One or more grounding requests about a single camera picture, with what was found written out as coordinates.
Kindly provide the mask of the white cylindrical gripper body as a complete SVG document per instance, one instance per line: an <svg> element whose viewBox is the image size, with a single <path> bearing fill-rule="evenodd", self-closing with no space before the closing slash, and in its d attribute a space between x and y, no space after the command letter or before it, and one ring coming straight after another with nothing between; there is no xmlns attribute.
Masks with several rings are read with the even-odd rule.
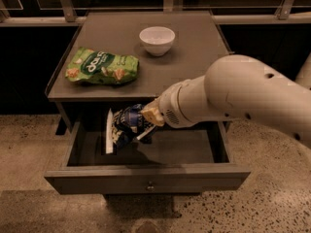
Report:
<svg viewBox="0 0 311 233"><path fill-rule="evenodd" d="M173 128L224 119L224 114L208 102L203 76L171 85L158 97L158 107L164 121Z"/></svg>

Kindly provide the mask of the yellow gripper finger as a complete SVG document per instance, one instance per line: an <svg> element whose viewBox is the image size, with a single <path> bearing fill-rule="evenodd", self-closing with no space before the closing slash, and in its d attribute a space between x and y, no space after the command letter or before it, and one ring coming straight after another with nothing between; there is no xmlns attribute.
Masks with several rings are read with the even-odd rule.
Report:
<svg viewBox="0 0 311 233"><path fill-rule="evenodd" d="M158 101L156 99L147 104L141 110L141 114L145 120L156 126L163 126L165 124L163 115L159 111Z"/></svg>

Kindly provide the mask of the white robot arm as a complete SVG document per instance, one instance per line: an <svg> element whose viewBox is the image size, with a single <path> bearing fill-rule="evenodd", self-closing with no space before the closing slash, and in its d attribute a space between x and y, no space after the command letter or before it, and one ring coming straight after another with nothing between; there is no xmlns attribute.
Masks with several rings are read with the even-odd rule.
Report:
<svg viewBox="0 0 311 233"><path fill-rule="evenodd" d="M205 75L172 84L141 114L173 128L245 118L311 147L311 90L245 55L227 55Z"/></svg>

